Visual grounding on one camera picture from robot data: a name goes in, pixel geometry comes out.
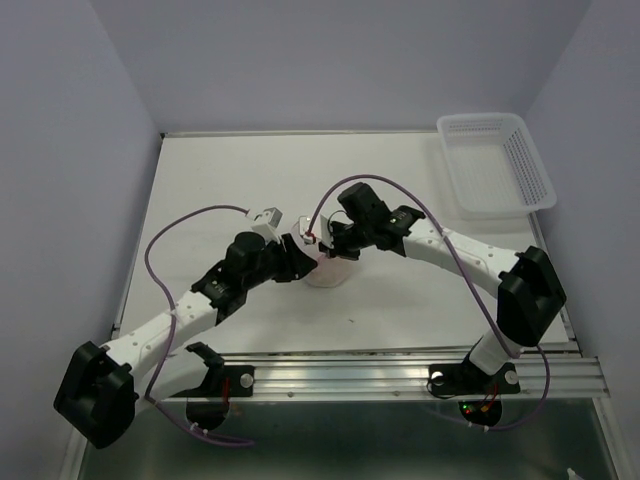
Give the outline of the pink-trimmed mesh laundry bag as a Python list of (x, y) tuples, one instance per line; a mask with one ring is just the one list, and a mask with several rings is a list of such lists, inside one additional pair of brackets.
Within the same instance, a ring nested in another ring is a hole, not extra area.
[(304, 281), (315, 288), (335, 288), (344, 283), (356, 271), (354, 262), (330, 258), (320, 251), (305, 251), (317, 266), (304, 277)]

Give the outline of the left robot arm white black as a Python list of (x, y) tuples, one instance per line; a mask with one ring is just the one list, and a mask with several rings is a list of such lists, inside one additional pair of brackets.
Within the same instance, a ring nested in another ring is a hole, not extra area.
[(153, 388), (168, 355), (180, 346), (201, 359), (188, 371), (191, 386), (202, 394), (215, 392), (224, 361), (193, 337), (239, 310), (251, 289), (269, 281), (297, 281), (312, 272), (318, 263), (305, 249), (317, 242), (309, 233), (271, 239), (255, 230), (237, 234), (225, 257), (179, 299), (170, 298), (164, 312), (123, 337), (79, 346), (55, 396), (55, 410), (94, 447), (112, 445), (142, 404), (159, 405), (161, 397)]

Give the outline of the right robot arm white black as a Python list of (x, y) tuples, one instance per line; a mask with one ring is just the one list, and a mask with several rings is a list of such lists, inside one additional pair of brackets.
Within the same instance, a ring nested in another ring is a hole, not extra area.
[(313, 213), (304, 237), (327, 256), (357, 260), (375, 247), (459, 275), (489, 324), (453, 365), (429, 367), (437, 397), (517, 392), (513, 362), (537, 348), (567, 297), (548, 254), (539, 247), (502, 249), (445, 228), (420, 201), (390, 209), (363, 175), (341, 182), (345, 223)]

